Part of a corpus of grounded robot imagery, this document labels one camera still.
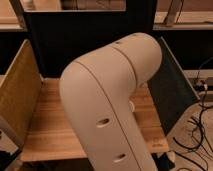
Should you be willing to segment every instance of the white robotic arm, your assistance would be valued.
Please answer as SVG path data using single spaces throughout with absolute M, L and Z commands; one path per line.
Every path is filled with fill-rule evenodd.
M 129 97 L 160 63 L 158 43 L 135 33 L 77 58 L 64 70 L 62 104 L 95 170 L 157 170 Z

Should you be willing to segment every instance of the wooden board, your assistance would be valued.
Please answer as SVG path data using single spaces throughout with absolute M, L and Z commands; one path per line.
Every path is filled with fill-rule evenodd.
M 0 82 L 0 128 L 21 147 L 41 89 L 32 47 L 25 40 Z
M 119 10 L 125 11 L 124 0 L 33 0 L 21 3 L 25 11 Z
M 0 24 L 18 24 L 18 19 L 9 0 L 0 0 Z
M 1 84 L 1 80 L 3 80 L 4 75 L 0 75 L 0 84 Z
M 45 79 L 25 141 L 23 162 L 85 158 L 60 102 L 59 79 Z M 168 144 L 148 88 L 132 96 L 136 103 L 136 120 L 152 153 L 168 151 Z

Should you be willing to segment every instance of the power cord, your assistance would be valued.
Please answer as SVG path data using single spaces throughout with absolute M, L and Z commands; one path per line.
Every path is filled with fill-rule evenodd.
M 211 152 L 213 153 L 213 147 L 211 146 L 211 144 L 210 144 L 210 142 L 209 142 L 209 140 L 208 140 L 208 138 L 207 138 L 207 136 L 206 136 L 206 131 L 205 131 L 205 128 L 204 128 L 203 123 L 202 123 L 202 116 L 203 116 L 203 113 L 204 113 L 206 110 L 213 108 L 213 106 L 205 106 L 205 98 L 206 98 L 207 93 L 208 93 L 208 85 L 205 83 L 205 81 L 202 81 L 202 84 L 203 84 L 205 93 L 204 93 L 204 95 L 203 95 L 203 97 L 202 97 L 202 99 L 201 99 L 201 104 L 200 104 L 201 111 L 200 111 L 200 113 L 199 113 L 199 118 L 197 119 L 196 117 L 193 117 L 193 116 L 192 116 L 192 117 L 191 117 L 191 120 L 187 121 L 187 122 L 192 123 L 192 124 L 194 124 L 194 125 L 196 126 L 196 127 L 192 130 L 192 136 L 191 136 L 191 138 L 194 139 L 194 140 L 197 142 L 197 145 L 194 146 L 194 147 L 188 147 L 188 146 L 186 146 L 186 145 L 184 145 L 184 144 L 181 144 L 179 141 L 177 141 L 177 139 L 176 139 L 175 137 L 173 137 L 173 140 L 175 141 L 176 144 L 178 144 L 178 145 L 181 146 L 182 148 L 185 148 L 185 149 L 188 151 L 187 153 L 192 153 L 192 152 L 194 152 L 197 156 L 199 156 L 199 157 L 205 162 L 205 164 L 206 164 L 206 169 L 204 169 L 199 163 L 197 163 L 197 162 L 191 160 L 190 158 L 184 156 L 183 153 L 181 154 L 181 153 L 175 151 L 175 153 L 176 153 L 178 156 L 180 156 L 180 157 L 184 158 L 185 160 L 187 160 L 187 161 L 189 161 L 189 162 L 195 164 L 195 165 L 196 165 L 197 167 L 199 167 L 201 170 L 206 170 L 206 171 L 208 171 L 208 162 L 204 159 L 204 157 L 201 156 L 201 154 L 199 154 L 199 153 L 197 152 L 197 150 L 198 150 L 200 147 L 202 147 L 202 148 L 204 149 L 204 151 L 206 152 L 206 154 L 208 155 L 208 157 L 207 157 L 206 155 L 204 155 L 204 154 L 202 154 L 202 155 L 205 156 L 205 157 L 207 157 L 207 158 L 210 158 L 210 160 L 212 160 L 212 158 L 213 158 L 213 156 L 210 155 L 209 152 L 206 150 L 206 148 L 203 146 L 203 141 L 204 141 L 204 139 L 205 139 L 206 142 L 207 142 L 207 144 L 208 144 L 208 146 L 209 146 L 209 149 L 210 149 Z M 194 136 L 194 132 L 195 132 L 197 129 L 199 129 L 200 141 L 197 140 L 197 139 L 195 138 L 195 136 Z
M 197 72 L 197 77 L 194 79 L 194 85 L 197 85 L 197 83 L 198 83 L 198 80 L 199 80 L 199 77 L 200 77 L 200 70 L 203 68 L 204 65 L 209 63 L 211 60 L 213 60 L 213 57 L 208 58 L 199 66 L 198 72 Z

